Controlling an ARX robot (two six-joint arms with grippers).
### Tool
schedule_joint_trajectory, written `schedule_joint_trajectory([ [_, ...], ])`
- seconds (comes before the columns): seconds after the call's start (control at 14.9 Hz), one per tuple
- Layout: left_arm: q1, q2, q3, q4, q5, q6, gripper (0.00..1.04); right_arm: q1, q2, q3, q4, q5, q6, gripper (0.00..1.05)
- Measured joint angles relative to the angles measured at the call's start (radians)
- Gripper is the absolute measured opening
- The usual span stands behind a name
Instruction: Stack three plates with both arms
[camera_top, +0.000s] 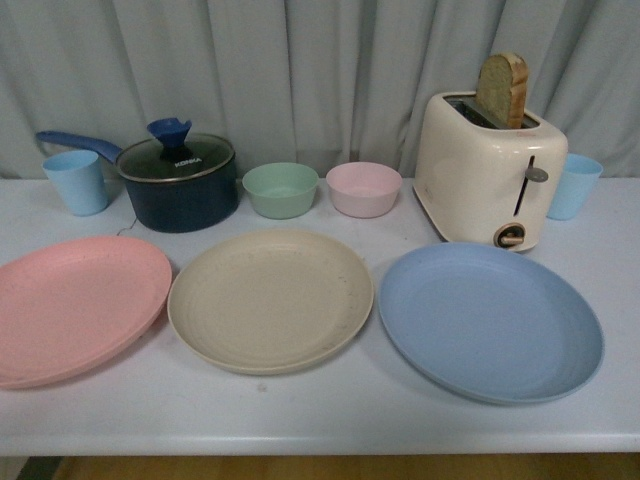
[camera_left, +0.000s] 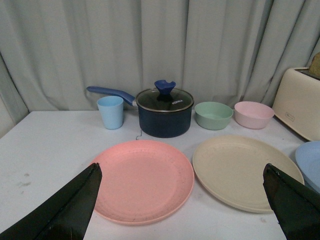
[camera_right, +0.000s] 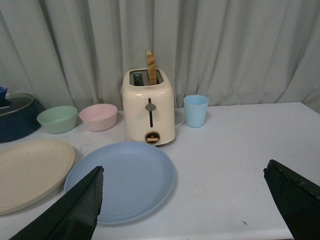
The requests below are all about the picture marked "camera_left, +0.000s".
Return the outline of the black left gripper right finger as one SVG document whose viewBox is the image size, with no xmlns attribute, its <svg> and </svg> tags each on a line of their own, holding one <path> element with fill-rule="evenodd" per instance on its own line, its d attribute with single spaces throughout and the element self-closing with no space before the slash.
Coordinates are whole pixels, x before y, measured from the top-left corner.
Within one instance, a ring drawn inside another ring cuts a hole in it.
<svg viewBox="0 0 320 240">
<path fill-rule="evenodd" d="M 320 194 L 268 163 L 263 170 L 267 200 L 288 240 L 320 238 Z"/>
</svg>

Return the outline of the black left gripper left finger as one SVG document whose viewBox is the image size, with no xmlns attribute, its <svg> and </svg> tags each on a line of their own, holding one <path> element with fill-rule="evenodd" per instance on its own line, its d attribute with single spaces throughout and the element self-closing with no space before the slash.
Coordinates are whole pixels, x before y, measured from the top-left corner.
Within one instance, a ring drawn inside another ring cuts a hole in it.
<svg viewBox="0 0 320 240">
<path fill-rule="evenodd" d="M 2 240 L 82 240 L 102 180 L 92 163 L 31 213 L 0 234 Z"/>
</svg>

